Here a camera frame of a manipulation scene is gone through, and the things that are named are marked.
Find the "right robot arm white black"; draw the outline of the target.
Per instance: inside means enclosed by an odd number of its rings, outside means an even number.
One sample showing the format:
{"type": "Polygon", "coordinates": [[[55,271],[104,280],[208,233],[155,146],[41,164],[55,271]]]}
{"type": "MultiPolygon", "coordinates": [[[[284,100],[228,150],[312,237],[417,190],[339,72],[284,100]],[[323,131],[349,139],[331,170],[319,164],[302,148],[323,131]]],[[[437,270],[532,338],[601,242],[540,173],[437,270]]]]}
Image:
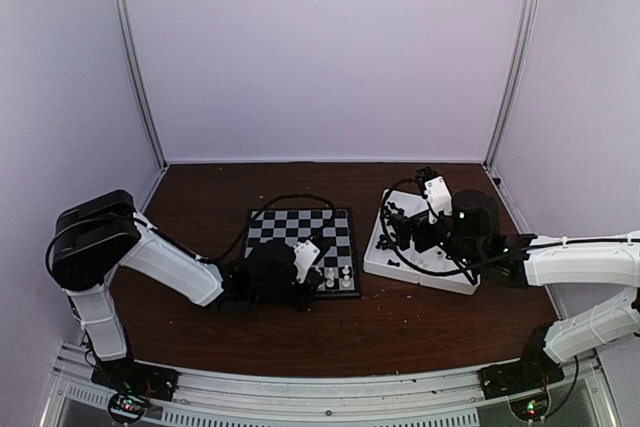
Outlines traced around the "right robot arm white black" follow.
{"type": "Polygon", "coordinates": [[[453,263],[447,276],[468,274],[514,289],[564,283],[621,286],[612,298],[569,319],[536,328],[513,380],[530,389],[579,354],[639,332],[639,234],[600,238],[503,235],[484,214],[451,216],[424,211],[411,217],[385,211],[381,227],[389,247],[401,256],[415,247],[436,248],[453,263]]]}

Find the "black white chessboard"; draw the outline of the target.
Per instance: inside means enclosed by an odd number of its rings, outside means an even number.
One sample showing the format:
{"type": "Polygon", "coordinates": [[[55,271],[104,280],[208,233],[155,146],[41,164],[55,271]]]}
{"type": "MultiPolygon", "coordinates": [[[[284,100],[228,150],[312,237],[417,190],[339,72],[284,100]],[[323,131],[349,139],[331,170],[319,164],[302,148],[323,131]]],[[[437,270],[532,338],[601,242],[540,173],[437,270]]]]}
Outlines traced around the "black white chessboard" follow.
{"type": "Polygon", "coordinates": [[[359,298],[361,296],[360,263],[353,235],[352,212],[350,208],[337,208],[335,213],[329,208],[314,209],[270,209],[255,220],[256,210],[250,210],[250,227],[244,237],[243,255],[248,257],[254,247],[274,239],[281,239],[290,247],[305,240],[321,227],[324,220],[332,222],[324,228],[322,236],[330,242],[330,249],[320,260],[317,269],[323,274],[324,282],[318,287],[317,299],[359,298]],[[342,287],[342,268],[351,267],[351,286],[342,287]],[[333,289],[326,287],[326,271],[335,272],[333,289]]]}

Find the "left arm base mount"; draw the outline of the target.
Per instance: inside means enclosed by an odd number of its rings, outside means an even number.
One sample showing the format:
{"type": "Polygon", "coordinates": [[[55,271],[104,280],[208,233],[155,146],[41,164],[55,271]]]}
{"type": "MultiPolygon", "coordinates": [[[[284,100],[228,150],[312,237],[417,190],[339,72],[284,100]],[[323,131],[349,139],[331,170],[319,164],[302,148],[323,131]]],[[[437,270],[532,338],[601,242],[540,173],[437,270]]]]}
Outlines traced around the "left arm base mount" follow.
{"type": "Polygon", "coordinates": [[[178,383],[176,370],[144,364],[130,354],[114,361],[103,361],[94,352],[93,383],[141,400],[172,401],[178,383]]]}

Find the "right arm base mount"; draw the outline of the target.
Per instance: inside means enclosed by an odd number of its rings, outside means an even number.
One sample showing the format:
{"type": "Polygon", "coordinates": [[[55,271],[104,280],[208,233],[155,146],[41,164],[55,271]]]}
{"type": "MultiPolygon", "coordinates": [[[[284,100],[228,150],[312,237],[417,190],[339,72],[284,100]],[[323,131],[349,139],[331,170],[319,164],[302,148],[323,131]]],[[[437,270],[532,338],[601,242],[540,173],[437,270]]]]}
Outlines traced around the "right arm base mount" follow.
{"type": "Polygon", "coordinates": [[[511,396],[542,388],[565,378],[561,364],[545,352],[545,337],[552,323],[536,327],[518,360],[493,364],[478,371],[485,399],[511,396]]]}

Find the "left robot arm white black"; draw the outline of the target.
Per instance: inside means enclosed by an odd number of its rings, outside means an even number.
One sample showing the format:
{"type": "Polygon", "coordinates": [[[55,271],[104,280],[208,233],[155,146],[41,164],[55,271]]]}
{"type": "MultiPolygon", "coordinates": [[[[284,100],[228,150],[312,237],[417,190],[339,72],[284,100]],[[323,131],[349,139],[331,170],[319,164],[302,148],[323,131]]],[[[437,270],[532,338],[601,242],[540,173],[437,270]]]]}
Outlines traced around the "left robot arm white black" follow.
{"type": "Polygon", "coordinates": [[[107,278],[119,267],[169,287],[193,304],[225,316],[258,305],[308,307],[321,283],[317,267],[329,249],[317,228],[289,246],[282,239],[253,247],[224,264],[180,245],[114,190],[62,212],[45,253],[48,274],[65,292],[88,335],[96,370],[123,391],[149,379],[135,362],[107,278]]]}

